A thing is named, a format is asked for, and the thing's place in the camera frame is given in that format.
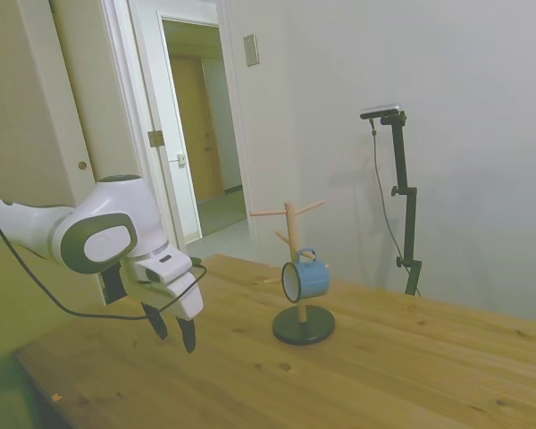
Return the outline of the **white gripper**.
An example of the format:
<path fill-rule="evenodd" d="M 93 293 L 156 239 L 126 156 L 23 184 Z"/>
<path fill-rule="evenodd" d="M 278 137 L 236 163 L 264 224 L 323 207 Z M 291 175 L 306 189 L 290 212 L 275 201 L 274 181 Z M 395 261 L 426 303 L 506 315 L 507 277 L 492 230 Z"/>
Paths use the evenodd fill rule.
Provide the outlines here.
<path fill-rule="evenodd" d="M 125 273 L 125 291 L 133 299 L 142 302 L 142 308 L 148 322 L 156 335 L 164 340 L 168 336 L 166 323 L 158 309 L 175 302 L 164 312 L 177 316 L 176 320 L 181 331 L 185 350 L 192 353 L 197 345 L 196 325 L 193 318 L 203 309 L 204 303 L 196 280 L 191 272 L 186 272 L 172 282 L 163 284 L 149 282 L 147 284 L 134 281 L 133 277 Z"/>

